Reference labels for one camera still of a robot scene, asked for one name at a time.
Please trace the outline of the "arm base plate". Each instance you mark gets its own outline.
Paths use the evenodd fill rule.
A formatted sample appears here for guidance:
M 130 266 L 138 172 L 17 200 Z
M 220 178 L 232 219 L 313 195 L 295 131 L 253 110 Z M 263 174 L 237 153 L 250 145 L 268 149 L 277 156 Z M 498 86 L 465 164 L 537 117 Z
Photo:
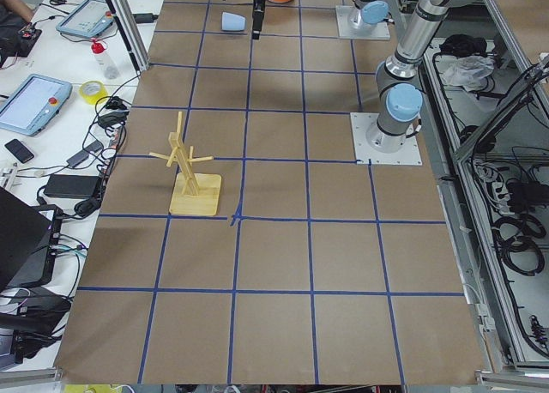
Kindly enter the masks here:
M 388 23 L 366 22 L 359 9 L 353 6 L 336 6 L 336 20 L 339 37 L 342 39 L 390 40 Z
M 389 136 L 377 126 L 375 112 L 351 112 L 355 161 L 364 165 L 421 166 L 419 146 L 410 123 L 404 135 Z

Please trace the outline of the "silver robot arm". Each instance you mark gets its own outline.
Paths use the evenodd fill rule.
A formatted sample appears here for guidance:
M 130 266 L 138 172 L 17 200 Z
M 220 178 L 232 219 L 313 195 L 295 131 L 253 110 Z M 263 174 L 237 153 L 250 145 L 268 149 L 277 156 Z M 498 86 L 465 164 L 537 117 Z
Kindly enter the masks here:
M 385 0 L 353 0 L 353 5 L 349 21 L 355 29 L 376 26 L 389 15 L 389 5 Z
M 401 149 L 407 129 L 419 116 L 423 105 L 422 93 L 409 81 L 416 76 L 417 66 L 448 9 L 473 1 L 419 0 L 394 54 L 377 68 L 376 80 L 382 108 L 377 121 L 365 132 L 366 141 L 374 149 L 385 154 Z

